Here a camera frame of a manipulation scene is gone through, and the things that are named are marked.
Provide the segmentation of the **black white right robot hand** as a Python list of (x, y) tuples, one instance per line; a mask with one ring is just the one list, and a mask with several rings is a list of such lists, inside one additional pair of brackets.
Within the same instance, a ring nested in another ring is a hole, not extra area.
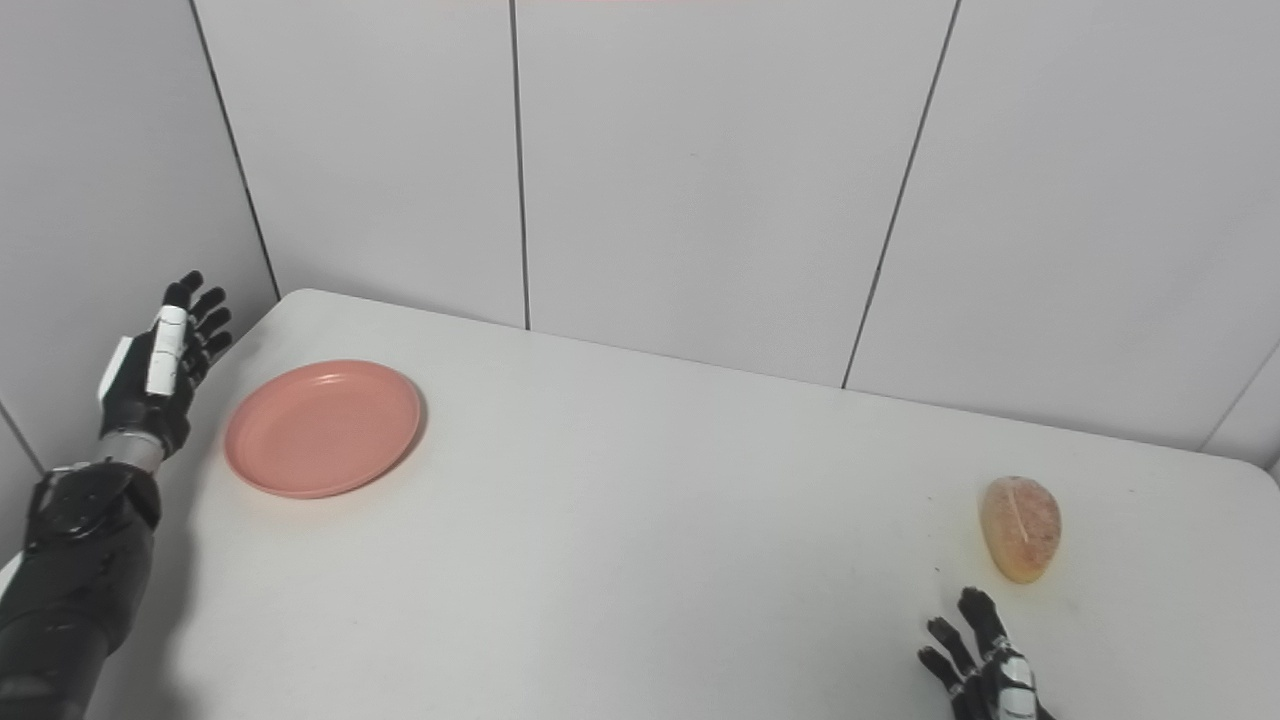
[(972, 629), (974, 653), (945, 618), (925, 624), (936, 643), (916, 651), (920, 665), (943, 687), (952, 717), (1053, 719), (1028, 657), (1010, 641), (989, 594), (964, 587), (957, 611)]

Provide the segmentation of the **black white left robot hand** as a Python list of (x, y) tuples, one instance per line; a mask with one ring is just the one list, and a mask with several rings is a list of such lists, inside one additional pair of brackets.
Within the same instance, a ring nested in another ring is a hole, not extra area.
[(123, 337), (99, 383), (100, 439), (146, 436), (164, 457), (189, 438), (195, 392), (234, 343), (227, 292), (192, 270), (170, 283), (140, 334)]

